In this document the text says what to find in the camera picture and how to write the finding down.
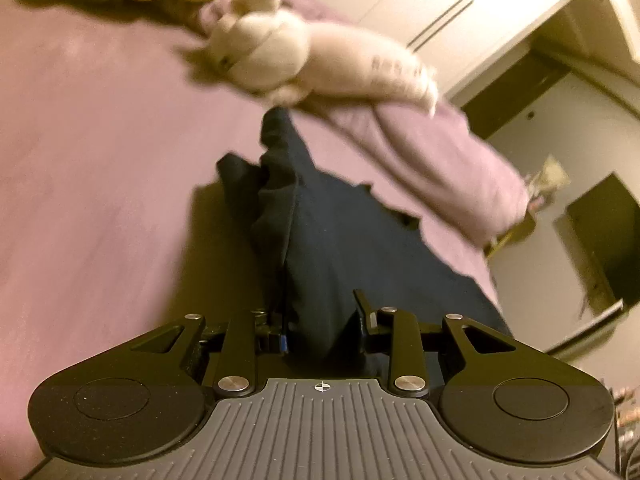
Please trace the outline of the long pink plush toy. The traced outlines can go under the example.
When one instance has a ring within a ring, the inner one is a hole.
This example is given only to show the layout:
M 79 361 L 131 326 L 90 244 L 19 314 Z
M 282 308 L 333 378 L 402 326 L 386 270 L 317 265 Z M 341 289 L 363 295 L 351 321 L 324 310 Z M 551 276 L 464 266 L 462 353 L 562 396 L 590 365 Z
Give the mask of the long pink plush toy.
M 232 0 L 209 35 L 214 69 L 275 106 L 311 94 L 401 101 L 433 115 L 434 70 L 402 44 L 365 28 L 306 21 L 282 0 Z

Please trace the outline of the wrapped flower bouquet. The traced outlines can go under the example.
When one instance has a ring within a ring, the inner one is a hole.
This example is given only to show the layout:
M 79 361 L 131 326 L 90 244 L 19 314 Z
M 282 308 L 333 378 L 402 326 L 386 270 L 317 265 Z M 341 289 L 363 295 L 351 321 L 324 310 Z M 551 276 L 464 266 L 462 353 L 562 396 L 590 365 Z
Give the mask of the wrapped flower bouquet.
M 548 155 L 541 170 L 530 176 L 526 183 L 527 210 L 536 212 L 547 206 L 557 192 L 570 185 L 570 176 L 553 155 Z

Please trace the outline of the yellow legged side table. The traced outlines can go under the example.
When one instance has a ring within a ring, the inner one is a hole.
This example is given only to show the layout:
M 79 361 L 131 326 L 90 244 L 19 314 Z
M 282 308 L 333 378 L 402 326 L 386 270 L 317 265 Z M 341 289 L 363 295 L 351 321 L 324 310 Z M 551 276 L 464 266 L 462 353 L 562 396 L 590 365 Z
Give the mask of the yellow legged side table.
M 500 249 L 505 248 L 508 245 L 518 244 L 526 237 L 529 237 L 535 231 L 537 221 L 535 216 L 527 211 L 524 219 L 512 226 L 509 231 L 494 237 L 483 249 L 486 259 L 493 257 Z

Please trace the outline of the purple bed blanket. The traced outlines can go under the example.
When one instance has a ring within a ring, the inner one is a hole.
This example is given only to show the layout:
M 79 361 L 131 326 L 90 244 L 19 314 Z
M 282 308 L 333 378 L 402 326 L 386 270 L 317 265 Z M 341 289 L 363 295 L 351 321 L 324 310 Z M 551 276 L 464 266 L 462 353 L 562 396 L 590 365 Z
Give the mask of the purple bed blanket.
M 264 104 L 216 81 L 175 3 L 1 0 L 1 474 L 41 460 L 38 384 L 189 312 L 262 302 L 216 163 Z

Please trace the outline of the wall mounted television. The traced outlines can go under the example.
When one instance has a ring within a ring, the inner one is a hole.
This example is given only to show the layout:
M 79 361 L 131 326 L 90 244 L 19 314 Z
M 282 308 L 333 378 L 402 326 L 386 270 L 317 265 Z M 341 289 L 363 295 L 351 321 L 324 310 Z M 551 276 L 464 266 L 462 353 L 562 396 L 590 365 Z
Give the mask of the wall mounted television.
M 574 232 L 612 300 L 639 303 L 639 202 L 615 173 L 566 206 Z

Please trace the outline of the white wardrobe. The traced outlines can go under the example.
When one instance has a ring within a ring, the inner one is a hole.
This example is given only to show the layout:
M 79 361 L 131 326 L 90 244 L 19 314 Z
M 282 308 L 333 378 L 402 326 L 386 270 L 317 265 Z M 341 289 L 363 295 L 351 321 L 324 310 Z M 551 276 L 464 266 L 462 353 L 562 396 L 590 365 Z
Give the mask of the white wardrobe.
M 454 96 L 572 0 L 318 0 L 404 44 Z

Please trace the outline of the dark navy zip jacket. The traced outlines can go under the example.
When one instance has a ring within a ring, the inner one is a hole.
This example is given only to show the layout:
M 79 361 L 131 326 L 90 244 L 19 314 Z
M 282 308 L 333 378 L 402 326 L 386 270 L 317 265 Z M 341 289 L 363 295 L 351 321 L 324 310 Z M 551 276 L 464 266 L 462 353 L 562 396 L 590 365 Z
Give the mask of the dark navy zip jacket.
M 265 308 L 283 325 L 293 358 L 331 370 L 358 365 L 357 289 L 422 322 L 458 312 L 509 330 L 480 286 L 422 242 L 416 218 L 314 166 L 287 110 L 268 110 L 260 140 L 258 164 L 229 153 L 217 169 L 256 257 Z

